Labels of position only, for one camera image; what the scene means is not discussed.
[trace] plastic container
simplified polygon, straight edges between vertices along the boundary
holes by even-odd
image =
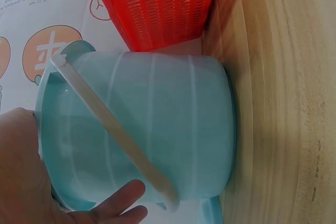
[[[165,202],[169,208],[176,202],[165,179],[180,200],[211,198],[223,191],[233,165],[235,127],[228,80],[217,60],[111,55],[95,52],[85,41],[56,54],[65,56],[69,76],[83,81],[74,86],[49,64],[36,105],[43,158],[65,206],[88,210],[132,179],[146,184],[141,201]],[[162,173],[162,190],[109,134],[109,124],[102,122],[99,109],[90,107],[90,99],[91,105],[102,102],[108,108],[117,121],[110,125],[125,129],[150,161],[148,167]]]
[[[132,51],[151,51],[201,36],[211,0],[103,0]]]

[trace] bucket handle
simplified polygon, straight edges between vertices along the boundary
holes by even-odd
[[[107,132],[128,155],[142,175],[160,193],[167,209],[170,212],[177,211],[180,199],[172,182],[150,162],[112,112],[109,111],[80,74],[66,60],[64,55],[55,54],[50,60],[76,94],[102,123]]]

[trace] wooden surface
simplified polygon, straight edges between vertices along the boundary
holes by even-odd
[[[238,106],[227,224],[336,223],[336,0],[217,0],[204,53]]]

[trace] red plastic basket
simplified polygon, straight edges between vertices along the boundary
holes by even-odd
[[[103,0],[132,51],[151,51],[201,36],[211,0]]]

